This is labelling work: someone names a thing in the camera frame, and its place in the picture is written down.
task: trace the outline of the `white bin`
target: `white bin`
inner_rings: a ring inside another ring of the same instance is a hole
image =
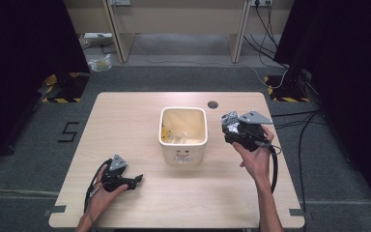
[[[204,157],[208,130],[206,112],[195,107],[162,109],[158,141],[169,164],[195,165]]]

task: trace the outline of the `white box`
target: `white box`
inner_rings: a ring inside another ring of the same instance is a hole
[[[166,107],[161,110],[158,141],[167,163],[199,164],[207,140],[207,117],[202,108]]]

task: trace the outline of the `wooden table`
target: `wooden table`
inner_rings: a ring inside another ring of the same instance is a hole
[[[208,102],[216,101],[211,109]],[[197,166],[170,166],[158,143],[158,121],[167,106],[201,107],[209,138]],[[240,168],[240,155],[224,141],[220,117],[250,110],[271,117],[260,93],[101,93],[93,107],[52,213],[52,227],[75,227],[83,214],[85,192],[96,170],[119,154],[128,161],[124,177],[144,174],[136,190],[126,191],[97,221],[102,228],[255,228],[259,211],[254,181]],[[274,145],[279,140],[275,134]],[[276,208],[284,228],[299,228],[303,217],[284,159],[278,156]]]

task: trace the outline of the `hand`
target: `hand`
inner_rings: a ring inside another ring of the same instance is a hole
[[[122,185],[116,188],[112,192],[108,192],[104,189],[101,180],[106,165],[104,165],[97,177],[97,184],[94,185],[93,189],[99,187],[98,192],[89,200],[86,212],[80,219],[79,224],[75,231],[89,231],[93,223],[98,219],[98,217],[110,206],[113,200],[122,192],[124,192],[128,185]]]
[[[264,129],[265,136],[269,142],[272,142],[274,135],[270,130],[264,126],[261,126]],[[257,148],[253,152],[247,151],[243,145],[240,143],[234,142],[233,147],[235,150],[240,153],[243,158],[243,162],[240,164],[240,167],[245,167],[249,175],[255,180],[255,183],[267,181],[269,182],[270,176],[270,150],[267,148]]]

